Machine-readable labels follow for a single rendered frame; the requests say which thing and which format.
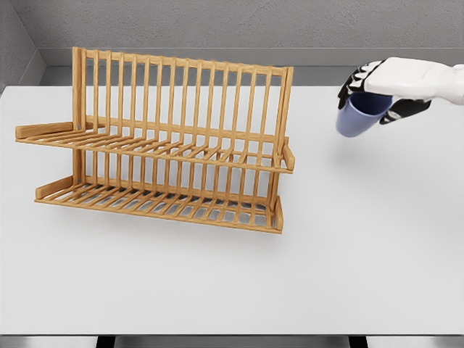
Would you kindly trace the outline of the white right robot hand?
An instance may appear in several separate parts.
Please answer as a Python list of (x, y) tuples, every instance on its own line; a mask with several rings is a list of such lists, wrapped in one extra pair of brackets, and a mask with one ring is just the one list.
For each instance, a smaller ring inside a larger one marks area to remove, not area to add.
[(453, 103), (454, 81), (449, 65), (422, 59), (389, 57), (358, 67), (339, 91), (338, 108), (341, 109), (356, 92), (397, 96), (399, 99), (379, 121), (385, 125), (428, 109), (433, 98)]

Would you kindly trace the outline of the wooden two-tier dish rack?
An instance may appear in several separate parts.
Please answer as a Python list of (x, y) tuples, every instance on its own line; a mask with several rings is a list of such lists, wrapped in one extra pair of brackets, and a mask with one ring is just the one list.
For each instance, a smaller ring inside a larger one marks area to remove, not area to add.
[(40, 203), (280, 233), (292, 67), (72, 51), (72, 120), (17, 141), (68, 148)]

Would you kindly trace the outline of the blue cup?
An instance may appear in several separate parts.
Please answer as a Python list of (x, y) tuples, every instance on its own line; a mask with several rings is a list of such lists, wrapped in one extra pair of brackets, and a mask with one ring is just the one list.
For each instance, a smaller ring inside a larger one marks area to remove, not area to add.
[(351, 95), (336, 119), (337, 131), (355, 137), (372, 127), (392, 105), (392, 96), (357, 92)]

